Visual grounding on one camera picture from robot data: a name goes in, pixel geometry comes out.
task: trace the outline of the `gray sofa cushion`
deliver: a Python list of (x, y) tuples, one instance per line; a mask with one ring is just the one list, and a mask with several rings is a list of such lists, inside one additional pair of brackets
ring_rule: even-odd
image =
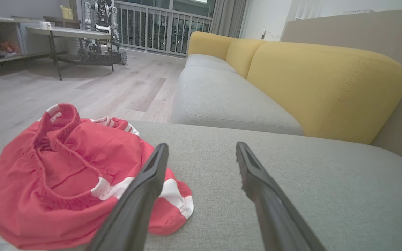
[(182, 71), (172, 122), (303, 135), (294, 117), (240, 75), (206, 67)]
[(190, 54), (187, 57), (187, 62), (185, 63), (185, 67), (188, 66), (201, 66), (217, 70), (226, 70), (230, 71), (231, 73), (237, 72), (232, 66), (226, 63), (224, 60), (219, 59), (217, 57), (202, 54)]
[(193, 215), (145, 250), (263, 250), (235, 157), (246, 142), (329, 251), (402, 250), (402, 158), (374, 146), (295, 135), (130, 121), (193, 193)]

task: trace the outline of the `yellow cushion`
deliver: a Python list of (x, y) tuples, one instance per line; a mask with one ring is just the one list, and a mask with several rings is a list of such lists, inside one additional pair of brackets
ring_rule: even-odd
[(190, 35), (188, 54), (204, 54), (226, 60), (233, 40), (236, 38), (195, 31)]
[(402, 96), (402, 66), (370, 51), (265, 43), (247, 80), (297, 119), (306, 136), (369, 144)]
[(266, 41), (256, 39), (236, 39), (229, 45), (226, 62), (243, 78), (247, 78), (255, 51)]

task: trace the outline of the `curtain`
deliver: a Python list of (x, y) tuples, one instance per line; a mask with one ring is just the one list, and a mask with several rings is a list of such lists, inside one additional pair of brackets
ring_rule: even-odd
[(210, 33), (238, 38), (246, 0), (217, 0)]

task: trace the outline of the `white wall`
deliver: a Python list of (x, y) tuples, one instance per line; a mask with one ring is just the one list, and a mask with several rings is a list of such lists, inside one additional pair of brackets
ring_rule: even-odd
[(0, 17), (62, 16), (59, 5), (69, 6), (69, 0), (0, 0)]
[(288, 16), (291, 0), (248, 0), (241, 38), (261, 39), (262, 30), (267, 31), (265, 40), (279, 41)]
[(387, 11), (402, 9), (402, 0), (322, 0), (320, 16), (338, 16), (344, 11), (371, 9)]
[[(261, 39), (265, 29), (265, 40), (279, 41), (288, 16), (292, 0), (248, 0), (248, 8), (244, 16), (241, 38)], [(402, 0), (320, 0), (319, 17), (343, 15), (344, 11), (371, 9), (373, 11), (388, 11), (402, 9)]]

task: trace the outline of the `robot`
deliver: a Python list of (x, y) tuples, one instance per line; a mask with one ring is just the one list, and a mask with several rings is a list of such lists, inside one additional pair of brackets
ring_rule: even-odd
[(97, 0), (91, 4), (84, 3), (85, 6), (85, 25), (86, 30), (91, 30), (94, 22), (95, 30), (111, 35), (111, 45), (95, 39), (84, 39), (85, 48), (78, 50), (81, 61), (108, 61), (111, 60), (110, 53), (112, 45), (116, 46), (117, 51), (113, 51), (114, 63), (126, 64), (126, 52), (119, 53), (119, 33), (117, 24), (117, 8), (114, 7), (113, 0)]

